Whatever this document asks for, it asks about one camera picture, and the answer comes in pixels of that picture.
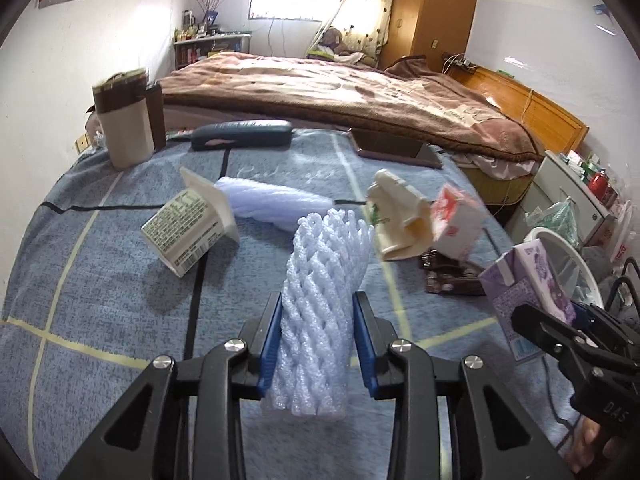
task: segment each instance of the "wooden bed frame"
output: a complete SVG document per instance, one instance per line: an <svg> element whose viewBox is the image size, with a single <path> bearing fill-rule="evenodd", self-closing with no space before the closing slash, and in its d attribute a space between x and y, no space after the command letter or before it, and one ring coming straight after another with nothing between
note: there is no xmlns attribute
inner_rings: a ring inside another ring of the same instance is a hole
<svg viewBox="0 0 640 480"><path fill-rule="evenodd" d="M483 67L469 73L455 66L449 75L484 97L492 97L503 114L528 126L546 150L555 153L575 150L589 131L586 124L564 108L507 76Z"/></svg>

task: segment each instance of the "red bottle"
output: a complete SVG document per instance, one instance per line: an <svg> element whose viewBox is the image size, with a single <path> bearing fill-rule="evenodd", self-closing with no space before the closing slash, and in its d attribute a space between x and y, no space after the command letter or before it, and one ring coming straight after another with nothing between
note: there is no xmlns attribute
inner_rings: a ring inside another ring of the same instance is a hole
<svg viewBox="0 0 640 480"><path fill-rule="evenodd" d="M609 179L604 171L601 171L596 176L593 177L593 180L589 183L589 190L595 195L598 200L602 200L604 197L604 193L607 190L607 186L609 185Z"/></svg>

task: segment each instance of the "blue gripper pad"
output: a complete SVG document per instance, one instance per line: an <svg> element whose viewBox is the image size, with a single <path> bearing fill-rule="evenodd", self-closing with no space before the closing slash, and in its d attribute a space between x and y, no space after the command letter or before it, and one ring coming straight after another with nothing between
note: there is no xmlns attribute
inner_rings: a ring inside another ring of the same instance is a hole
<svg viewBox="0 0 640 480"><path fill-rule="evenodd" d="M362 314L360 301L356 294L353 295L353 338L356 340L356 350L360 361L362 382L369 395L375 397L378 390L378 378L376 377L376 355L369 336L369 330Z"/></svg>
<svg viewBox="0 0 640 480"><path fill-rule="evenodd" d="M273 373L276 369L276 361L278 360L278 347L280 346L280 320L282 319L282 296L278 297L276 309L271 318L269 331L264 341L264 348L260 354L260 378L258 379L257 388L260 396L264 397L267 390L271 388L273 381Z"/></svg>

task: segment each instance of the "human hand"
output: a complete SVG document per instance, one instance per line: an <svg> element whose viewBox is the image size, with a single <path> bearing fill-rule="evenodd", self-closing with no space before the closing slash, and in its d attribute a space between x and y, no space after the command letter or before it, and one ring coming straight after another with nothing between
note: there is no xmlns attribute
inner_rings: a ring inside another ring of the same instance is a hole
<svg viewBox="0 0 640 480"><path fill-rule="evenodd" d="M582 425L574 437L574 444L569 453L564 457L569 468L574 474L579 473L582 469L587 468L595 458L596 449L594 443L600 433L600 425L590 418L583 418ZM622 448L622 439L614 437L610 439L602 454L605 458L613 460Z"/></svg>

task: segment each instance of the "red and white carton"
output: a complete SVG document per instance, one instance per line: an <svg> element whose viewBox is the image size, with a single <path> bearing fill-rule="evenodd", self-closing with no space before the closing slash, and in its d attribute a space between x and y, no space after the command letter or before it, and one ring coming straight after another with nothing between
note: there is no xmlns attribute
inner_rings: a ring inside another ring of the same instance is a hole
<svg viewBox="0 0 640 480"><path fill-rule="evenodd" d="M467 260L485 218L486 209L471 195L445 184L431 205L433 248L454 260Z"/></svg>

